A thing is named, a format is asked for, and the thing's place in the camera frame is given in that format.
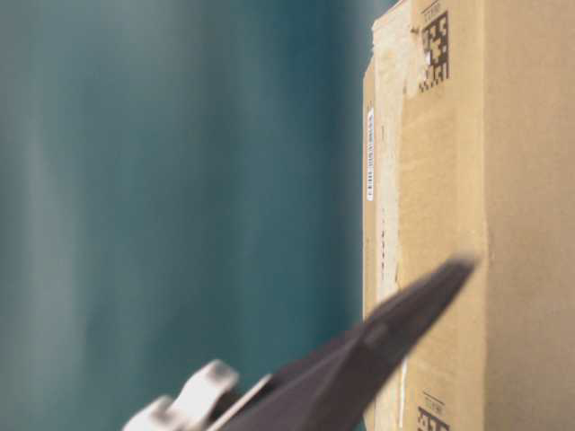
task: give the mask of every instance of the barcode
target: barcode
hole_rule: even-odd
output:
[[[374,200],[374,109],[367,114],[367,200]]]

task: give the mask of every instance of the teal background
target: teal background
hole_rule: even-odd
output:
[[[119,429],[360,319],[366,0],[0,4],[2,429]]]

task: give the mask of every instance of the brown cardboard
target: brown cardboard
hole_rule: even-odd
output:
[[[376,166],[375,166],[375,76],[373,60],[363,81],[363,315],[367,317],[376,305]],[[375,427],[375,409],[365,415],[366,427]]]
[[[574,17],[575,2],[403,0],[374,24],[366,310],[454,251],[482,266],[369,430],[575,424]]]

